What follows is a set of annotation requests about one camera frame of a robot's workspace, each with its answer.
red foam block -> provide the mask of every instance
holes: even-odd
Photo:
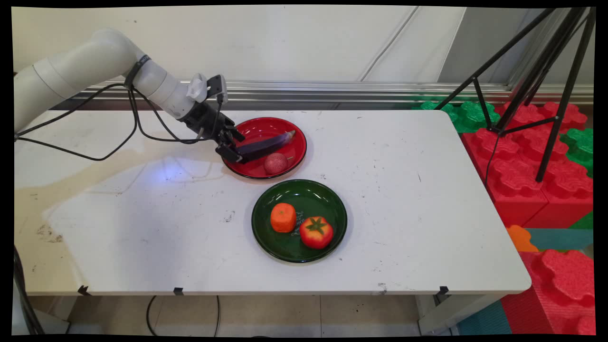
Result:
[[[547,205],[535,175],[535,170],[519,158],[492,160],[488,193],[505,226],[523,226]]]
[[[475,133],[463,133],[461,139],[477,173],[484,180],[488,161],[496,144],[496,133],[492,133],[485,128],[479,128]],[[518,151],[519,146],[511,139],[511,136],[501,137],[492,160],[516,159]]]
[[[502,116],[503,114],[505,114],[505,111],[509,107],[510,104],[511,104],[511,102],[509,101],[500,107],[496,107],[496,113],[498,113],[498,114],[500,114],[500,116]],[[509,125],[506,127],[506,129],[510,130],[511,128],[516,128],[516,127],[519,127],[522,125],[531,124],[533,122],[537,122],[542,119],[545,119],[545,117],[541,113],[538,112],[537,106],[520,105],[517,108],[517,111],[515,112],[515,115],[513,116],[513,118],[511,118],[511,122],[509,122]]]
[[[551,128],[547,125],[513,133],[513,141],[519,144],[518,155],[524,162],[534,166],[536,170],[538,170],[538,167],[541,164],[542,155],[545,153],[545,147],[547,146],[550,133]],[[550,162],[566,161],[568,159],[566,158],[566,152],[568,152],[568,145],[560,140],[556,140],[551,153]]]
[[[532,286],[500,300],[511,331],[595,335],[593,260],[579,251],[519,255]]]
[[[593,179],[573,161],[549,162],[542,193],[548,204],[523,227],[566,229],[593,210]]]
[[[547,118],[557,115],[558,108],[558,103],[547,102],[543,107],[538,109],[538,112],[541,113],[543,117]],[[568,103],[562,125],[559,127],[559,132],[560,134],[564,134],[571,128],[582,131],[585,129],[585,122],[587,122],[587,116],[579,112],[577,106]]]

plate rim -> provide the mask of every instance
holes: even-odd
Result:
[[[276,255],[275,253],[273,253],[272,251],[269,251],[266,247],[264,247],[264,245],[262,245],[260,243],[260,239],[258,238],[258,234],[255,232],[255,228],[254,228],[254,212],[256,210],[256,208],[258,207],[258,204],[260,203],[260,199],[266,195],[267,192],[269,192],[270,190],[278,187],[279,185],[285,184],[285,183],[291,183],[291,182],[299,182],[299,181],[304,181],[307,183],[314,183],[316,185],[320,185],[321,187],[326,188],[327,190],[329,190],[332,194],[334,194],[336,196],[336,198],[340,201],[340,205],[342,206],[342,210],[344,212],[344,233],[338,238],[337,243],[333,246],[333,248],[328,249],[327,251],[319,254],[318,256],[312,257],[310,259],[305,259],[305,260],[298,260],[298,261],[292,261],[292,260],[286,260],[283,257],[280,257],[278,255]],[[251,230],[254,234],[255,237],[255,241],[258,243],[258,246],[260,246],[263,250],[265,250],[268,254],[272,255],[273,257],[282,260],[282,261],[287,261],[287,262],[291,262],[291,263],[307,263],[307,262],[311,262],[311,261],[315,261],[315,260],[319,260],[323,257],[326,257],[327,255],[329,255],[331,252],[333,252],[339,245],[340,243],[342,243],[342,240],[344,239],[344,236],[346,235],[346,231],[348,229],[348,213],[346,212],[346,207],[344,206],[344,202],[342,201],[342,199],[340,198],[340,196],[338,196],[338,194],[332,190],[330,187],[328,187],[325,184],[322,184],[320,182],[317,181],[313,181],[313,180],[306,180],[303,178],[299,178],[296,180],[286,180],[286,181],[282,181],[279,182],[271,187],[269,187],[268,189],[266,189],[266,191],[264,191],[259,197],[258,200],[255,202],[254,204],[254,208],[253,210],[251,210]]]
[[[245,177],[245,178],[249,178],[252,180],[268,180],[270,178],[275,178],[275,177],[279,177],[282,176],[290,171],[292,171],[293,169],[295,169],[298,165],[300,165],[300,163],[304,160],[304,157],[306,156],[306,152],[308,152],[308,141],[306,140],[306,135],[304,134],[304,131],[302,131],[302,129],[300,127],[298,127],[298,125],[294,124],[293,122],[289,121],[289,120],[285,120],[282,119],[280,117],[272,117],[272,116],[261,116],[261,117],[255,117],[253,119],[249,119],[249,120],[245,120],[243,122],[241,122],[240,124],[236,125],[235,128],[238,128],[239,125],[244,124],[245,122],[249,122],[249,121],[253,121],[253,120],[258,120],[258,119],[278,119],[278,120],[283,120],[283,121],[287,121],[290,124],[292,124],[293,126],[295,126],[300,133],[302,134],[302,136],[304,137],[304,154],[302,155],[302,158],[300,159],[299,162],[295,163],[291,168],[285,170],[282,173],[279,173],[278,175],[274,175],[274,176],[266,176],[266,177],[254,177],[254,176],[248,176],[245,175],[243,173],[240,173],[238,171],[236,171],[235,169],[231,168],[230,165],[228,165],[228,163],[226,163],[226,160],[224,158],[222,158],[222,162],[224,162],[224,165],[232,172],[236,173],[237,175],[241,176],[241,177]]]

pink ball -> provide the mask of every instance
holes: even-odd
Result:
[[[266,157],[264,169],[269,175],[274,175],[287,169],[287,157],[281,153],[273,153]]]

tripod leg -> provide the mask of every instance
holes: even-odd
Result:
[[[555,60],[558,59],[559,55],[562,53],[562,51],[564,50],[564,48],[566,47],[566,45],[568,45],[568,43],[570,42],[570,40],[572,39],[572,36],[574,36],[574,34],[576,33],[576,31],[578,31],[578,29],[581,28],[581,26],[585,23],[585,20],[587,20],[587,18],[589,17],[589,14],[587,14],[587,16],[576,26],[576,28],[572,31],[572,33],[568,36],[568,39],[566,39],[563,44],[559,47],[559,49],[557,49],[553,55],[551,56],[551,58],[549,59],[549,61],[547,62],[547,65],[545,67],[545,69],[542,71],[541,76],[538,78],[538,80],[536,81],[536,84],[532,87],[532,90],[530,91],[530,93],[528,95],[526,95],[527,99],[526,101],[523,103],[524,106],[528,106],[530,104],[530,102],[534,99],[534,96],[536,95],[536,92],[538,91],[538,89],[541,87],[542,82],[545,80],[545,77],[547,76],[547,74],[549,73],[549,70],[551,69],[551,67],[553,66],[553,63],[555,63]]]
[[[484,63],[478,70],[476,70],[466,81],[464,81],[456,90],[452,92],[447,98],[445,98],[441,103],[435,107],[436,110],[440,110],[443,106],[447,105],[456,95],[458,95],[463,89],[465,89],[468,85],[473,82],[474,77],[478,77],[481,75],[486,69],[488,69],[495,61],[497,61],[505,52],[509,51],[518,41],[520,41],[528,32],[532,31],[543,19],[545,19],[549,14],[551,14],[555,9],[546,9],[539,16],[537,16],[532,22],[530,22],[526,27],[523,28],[513,39],[509,41],[505,46],[503,46],[498,52],[496,52],[490,59]]]
[[[537,182],[542,182],[542,179],[545,176],[545,171],[547,170],[547,164],[549,163],[549,158],[551,157],[551,152],[553,151],[553,146],[555,145],[555,140],[558,138],[559,127],[564,119],[566,106],[570,100],[570,95],[572,94],[572,89],[574,88],[574,82],[576,81],[578,72],[581,69],[582,59],[585,57],[585,51],[589,45],[589,40],[591,39],[591,33],[594,25],[595,7],[591,7],[589,10],[589,17],[587,18],[587,23],[585,24],[585,30],[582,32],[581,42],[578,44],[576,55],[574,56],[574,61],[572,62],[572,68],[570,69],[568,80],[566,81],[562,99],[559,102],[557,120],[553,123],[553,127],[551,128],[549,140],[547,141],[547,146],[545,147],[545,153],[542,155],[541,166],[538,168],[538,173],[536,174]]]
[[[496,124],[496,128],[499,131],[505,130],[506,127],[509,125],[511,119],[513,118],[513,115],[517,111],[517,108],[522,103],[523,97],[530,91],[533,82],[538,78],[538,76],[542,72],[552,53],[555,51],[555,49],[559,48],[559,43],[564,39],[564,37],[567,37],[567,34],[569,34],[569,32],[571,32],[572,27],[574,27],[579,21],[584,10],[584,7],[575,7],[570,9],[568,15],[566,15],[563,22],[559,25],[557,31],[553,34],[553,37],[551,37],[551,40],[549,41],[547,46],[545,46],[545,49],[542,51],[541,56],[534,63],[532,70],[528,74],[528,77],[523,81],[521,88],[519,88],[519,90],[513,97],[513,100],[511,101],[509,107],[506,109],[505,114],[503,114],[503,116]]]
[[[475,85],[475,91],[477,91],[477,97],[479,98],[479,105],[482,107],[483,116],[486,118],[487,129],[490,129],[492,128],[492,120],[490,120],[490,114],[488,114],[486,102],[483,100],[482,87],[479,86],[477,77],[473,78],[473,84]]]

plate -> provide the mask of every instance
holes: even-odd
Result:
[[[277,153],[281,153],[287,157],[288,167],[285,171],[272,175],[266,173],[266,170],[264,169],[264,161],[266,160],[266,157],[253,160],[245,164],[228,162],[222,158],[226,167],[237,175],[259,180],[278,177],[288,173],[298,166],[306,154],[306,137],[304,137],[304,133],[302,133],[298,126],[287,120],[279,119],[277,117],[258,117],[256,119],[247,120],[238,124],[237,130],[243,136],[245,136],[245,140],[243,142],[236,142],[237,147],[269,139],[285,132],[295,130],[295,135],[291,142],[276,151]]]
[[[294,206],[297,222],[289,233],[275,232],[270,213],[278,203]],[[334,229],[330,244],[322,250],[306,247],[300,238],[300,224],[310,216],[323,216]],[[251,226],[260,246],[270,255],[288,262],[309,262],[332,252],[344,238],[347,215],[338,195],[325,185],[310,180],[288,180],[266,190],[255,203]]]

